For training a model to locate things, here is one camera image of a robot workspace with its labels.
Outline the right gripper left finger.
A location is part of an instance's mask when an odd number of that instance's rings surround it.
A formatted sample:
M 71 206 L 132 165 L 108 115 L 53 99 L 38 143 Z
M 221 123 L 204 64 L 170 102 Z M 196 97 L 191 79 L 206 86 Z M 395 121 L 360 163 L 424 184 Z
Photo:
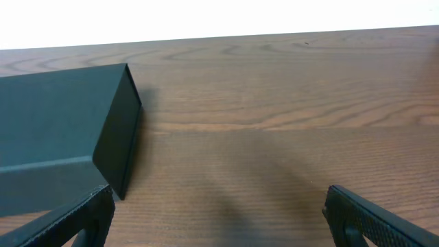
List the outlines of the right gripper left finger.
M 103 246 L 115 212 L 110 186 L 98 186 L 81 198 L 1 236 L 2 246 Z

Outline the dark green box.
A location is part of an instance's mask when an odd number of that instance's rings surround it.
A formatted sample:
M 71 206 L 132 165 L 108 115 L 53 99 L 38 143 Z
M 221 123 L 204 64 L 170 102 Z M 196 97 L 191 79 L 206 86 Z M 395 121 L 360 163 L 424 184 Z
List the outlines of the dark green box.
M 1 79 L 1 215 L 126 196 L 142 103 L 126 64 Z

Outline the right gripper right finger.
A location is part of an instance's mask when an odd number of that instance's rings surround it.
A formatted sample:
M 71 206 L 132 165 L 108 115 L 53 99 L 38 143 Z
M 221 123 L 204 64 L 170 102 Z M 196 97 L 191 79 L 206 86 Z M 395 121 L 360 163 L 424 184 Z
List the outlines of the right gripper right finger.
M 437 235 L 339 185 L 328 188 L 322 213 L 336 246 L 438 245 Z

